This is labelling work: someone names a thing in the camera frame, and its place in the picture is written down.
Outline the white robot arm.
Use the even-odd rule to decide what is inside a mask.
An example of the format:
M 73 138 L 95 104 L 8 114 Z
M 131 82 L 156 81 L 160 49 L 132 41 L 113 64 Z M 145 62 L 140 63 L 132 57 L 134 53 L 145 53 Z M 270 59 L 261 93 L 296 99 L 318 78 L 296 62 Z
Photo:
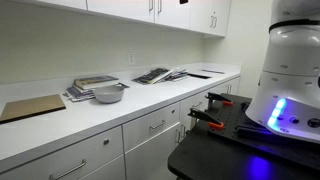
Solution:
M 274 134 L 320 142 L 320 0 L 273 0 L 263 70 L 245 114 Z

